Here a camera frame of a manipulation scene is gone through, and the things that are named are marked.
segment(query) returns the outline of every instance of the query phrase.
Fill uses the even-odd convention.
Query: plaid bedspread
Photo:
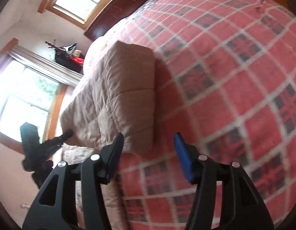
[[[184,229],[195,187],[174,152],[177,131],[218,162],[239,161],[278,224],[296,202],[296,16],[272,0],[158,0],[105,37],[160,59],[155,146],[119,167],[131,228]]]

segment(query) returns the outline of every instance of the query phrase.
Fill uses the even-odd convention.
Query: metal rivet
[[[232,166],[234,168],[239,168],[240,167],[240,163],[238,163],[238,162],[232,162]]]
[[[201,161],[206,161],[207,160],[207,156],[201,154],[201,155],[198,156],[198,159],[201,160]]]
[[[93,161],[97,161],[97,160],[99,160],[100,159],[100,155],[98,155],[98,154],[93,154],[92,156],[91,156],[91,160],[93,160]]]
[[[60,161],[58,164],[57,164],[58,167],[62,168],[62,167],[65,167],[66,166],[66,162],[65,161]]]
[[[26,203],[23,203],[23,204],[21,204],[20,205],[20,208],[22,208],[22,209],[30,209],[30,205],[27,205]]]

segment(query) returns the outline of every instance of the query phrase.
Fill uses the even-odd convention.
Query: black clamp
[[[100,184],[108,184],[114,177],[123,145],[123,135],[118,133],[111,145],[83,163],[59,162],[41,186],[22,229],[81,229],[77,226],[75,208],[75,181],[81,180],[86,229],[111,230]]]
[[[185,229],[210,230],[216,196],[216,182],[223,183],[220,226],[217,230],[274,230],[270,214],[251,179],[238,162],[214,162],[196,147],[186,144],[180,133],[175,150],[185,178],[197,190]]]

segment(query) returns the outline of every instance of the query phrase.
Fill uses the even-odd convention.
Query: wooden headboard
[[[121,19],[131,15],[147,0],[112,0],[87,28],[84,35],[94,41]]]

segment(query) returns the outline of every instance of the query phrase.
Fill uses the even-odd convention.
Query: guitar
[[[51,42],[48,42],[48,41],[45,41],[45,43],[49,45],[49,48],[53,48],[58,53],[64,54],[66,58],[69,58],[72,56],[72,52],[76,49],[76,45],[77,45],[77,43],[74,43],[73,45],[68,46],[68,47],[65,47],[64,45],[61,47],[58,47],[55,45],[55,40],[54,40],[54,44],[52,44]]]

